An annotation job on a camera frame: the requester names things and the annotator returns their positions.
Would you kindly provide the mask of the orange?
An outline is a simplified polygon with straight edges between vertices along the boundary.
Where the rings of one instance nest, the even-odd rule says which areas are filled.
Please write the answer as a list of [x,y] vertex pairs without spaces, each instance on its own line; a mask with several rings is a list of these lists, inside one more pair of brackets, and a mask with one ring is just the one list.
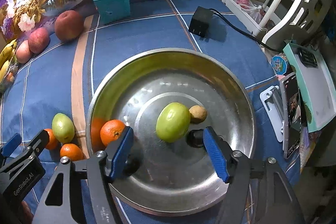
[[104,146],[112,141],[116,141],[123,132],[126,125],[117,119],[107,121],[100,130],[100,138]]

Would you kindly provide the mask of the yellow banana bunch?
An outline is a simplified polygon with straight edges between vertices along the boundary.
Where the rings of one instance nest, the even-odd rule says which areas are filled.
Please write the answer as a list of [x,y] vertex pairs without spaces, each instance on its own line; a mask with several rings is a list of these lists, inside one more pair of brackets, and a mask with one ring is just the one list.
[[17,40],[12,40],[9,44],[7,44],[4,49],[1,51],[0,54],[0,81],[3,80],[3,78],[6,75],[6,72],[8,70],[8,67],[10,65],[10,60],[13,58],[13,55],[17,49]]

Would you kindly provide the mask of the blue plaid tablecloth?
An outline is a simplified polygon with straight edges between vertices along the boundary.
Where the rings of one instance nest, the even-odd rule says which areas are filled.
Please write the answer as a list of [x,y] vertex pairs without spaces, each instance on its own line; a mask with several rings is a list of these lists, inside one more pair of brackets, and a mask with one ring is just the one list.
[[[189,25],[198,6],[213,11],[204,38],[191,34]],[[291,184],[300,176],[299,154],[284,159],[260,93],[278,84],[264,53],[245,36],[246,28],[220,0],[156,0],[133,3],[131,16],[108,26],[94,15],[84,43],[84,56],[75,56],[79,42],[62,44],[51,35],[46,50],[19,69],[5,92],[1,110],[1,140],[19,133],[24,143],[41,129],[51,127],[55,114],[85,117],[76,102],[88,108],[92,93],[116,65],[138,53],[156,48],[198,50],[224,64],[245,86],[257,124],[255,157],[278,160]]]

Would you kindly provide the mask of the green apple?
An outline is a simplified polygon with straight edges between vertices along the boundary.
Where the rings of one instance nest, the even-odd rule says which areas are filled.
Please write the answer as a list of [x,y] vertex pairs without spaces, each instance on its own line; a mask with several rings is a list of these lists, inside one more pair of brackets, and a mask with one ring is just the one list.
[[155,132],[159,139],[173,143],[185,136],[190,120],[189,109],[179,102],[172,102],[159,114]]
[[63,113],[57,113],[52,120],[52,131],[55,138],[62,144],[70,143],[75,136],[72,120]]

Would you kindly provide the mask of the teal book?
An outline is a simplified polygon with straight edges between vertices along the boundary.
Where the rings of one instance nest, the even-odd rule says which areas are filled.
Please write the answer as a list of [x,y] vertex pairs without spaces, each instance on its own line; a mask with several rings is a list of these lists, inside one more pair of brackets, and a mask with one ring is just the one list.
[[317,67],[305,66],[297,44],[287,44],[283,52],[295,71],[307,119],[309,132],[323,129],[335,117],[335,86],[320,51],[307,49],[316,59]]

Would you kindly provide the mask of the white phone stand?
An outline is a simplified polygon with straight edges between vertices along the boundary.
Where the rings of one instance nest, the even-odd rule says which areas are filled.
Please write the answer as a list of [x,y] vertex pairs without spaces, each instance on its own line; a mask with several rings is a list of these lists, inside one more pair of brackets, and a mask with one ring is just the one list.
[[270,86],[260,93],[260,100],[279,143],[284,140],[284,109],[279,86]]

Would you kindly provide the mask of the dark red apple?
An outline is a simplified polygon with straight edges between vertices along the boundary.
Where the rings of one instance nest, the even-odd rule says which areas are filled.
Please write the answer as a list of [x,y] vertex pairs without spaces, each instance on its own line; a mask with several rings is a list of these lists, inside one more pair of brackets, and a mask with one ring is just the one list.
[[55,21],[55,34],[61,42],[77,38],[84,30],[84,19],[75,10],[61,13]]

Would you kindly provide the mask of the black power adapter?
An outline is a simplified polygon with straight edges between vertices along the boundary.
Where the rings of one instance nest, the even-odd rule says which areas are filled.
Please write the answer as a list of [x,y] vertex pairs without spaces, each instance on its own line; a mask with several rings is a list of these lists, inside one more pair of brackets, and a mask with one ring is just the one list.
[[204,38],[209,29],[213,14],[213,11],[210,9],[198,6],[191,18],[189,32]]

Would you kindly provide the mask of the pale red apple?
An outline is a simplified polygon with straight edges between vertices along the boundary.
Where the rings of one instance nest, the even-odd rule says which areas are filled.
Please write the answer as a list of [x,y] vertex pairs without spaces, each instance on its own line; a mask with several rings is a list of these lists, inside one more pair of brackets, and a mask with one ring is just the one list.
[[33,53],[29,49],[29,42],[28,40],[24,40],[16,51],[16,58],[18,63],[25,64],[27,61],[31,59]]

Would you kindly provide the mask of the brown kiwi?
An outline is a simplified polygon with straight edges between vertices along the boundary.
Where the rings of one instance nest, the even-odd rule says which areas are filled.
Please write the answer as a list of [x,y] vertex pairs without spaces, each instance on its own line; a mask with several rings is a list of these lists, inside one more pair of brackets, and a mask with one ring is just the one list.
[[189,108],[191,123],[199,124],[206,120],[207,110],[200,105],[194,105]]

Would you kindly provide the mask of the pink plastic bag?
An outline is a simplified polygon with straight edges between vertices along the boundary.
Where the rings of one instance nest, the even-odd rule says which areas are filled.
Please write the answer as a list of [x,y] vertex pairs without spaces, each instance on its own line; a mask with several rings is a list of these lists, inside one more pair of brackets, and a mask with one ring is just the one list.
[[249,15],[257,24],[264,18],[265,11],[262,5],[253,3],[251,0],[232,0],[236,6],[234,14],[242,16],[243,14]]

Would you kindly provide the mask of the black smartphone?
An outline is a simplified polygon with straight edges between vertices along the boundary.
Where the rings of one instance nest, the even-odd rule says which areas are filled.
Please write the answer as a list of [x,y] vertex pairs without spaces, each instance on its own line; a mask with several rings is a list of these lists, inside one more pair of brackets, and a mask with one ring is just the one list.
[[301,139],[301,102],[294,72],[280,80],[283,106],[283,141],[284,158],[288,159],[299,147]]

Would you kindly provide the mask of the orange tangerine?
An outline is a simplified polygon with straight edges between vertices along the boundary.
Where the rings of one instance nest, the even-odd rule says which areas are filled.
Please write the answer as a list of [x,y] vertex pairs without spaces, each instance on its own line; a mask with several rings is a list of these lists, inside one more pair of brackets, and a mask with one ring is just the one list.
[[54,132],[52,131],[51,128],[45,128],[45,131],[48,132],[49,134],[49,142],[45,146],[45,149],[48,149],[48,150],[56,149],[59,145],[59,141],[56,139]]
[[64,144],[60,149],[60,157],[68,157],[71,161],[84,159],[82,150],[73,143]]

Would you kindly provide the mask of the teal plastic box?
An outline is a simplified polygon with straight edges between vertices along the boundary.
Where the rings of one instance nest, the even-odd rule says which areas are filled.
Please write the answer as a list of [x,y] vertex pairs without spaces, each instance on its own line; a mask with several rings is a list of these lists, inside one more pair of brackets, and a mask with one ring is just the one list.
[[103,25],[130,16],[130,0],[93,0],[93,2]]

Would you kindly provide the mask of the red apple middle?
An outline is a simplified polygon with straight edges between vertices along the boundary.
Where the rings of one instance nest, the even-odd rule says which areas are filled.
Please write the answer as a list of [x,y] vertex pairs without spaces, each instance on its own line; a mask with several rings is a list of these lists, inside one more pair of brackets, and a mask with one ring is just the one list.
[[50,43],[49,32],[44,28],[38,28],[30,34],[28,39],[29,49],[34,54],[39,54],[44,51],[44,49]]

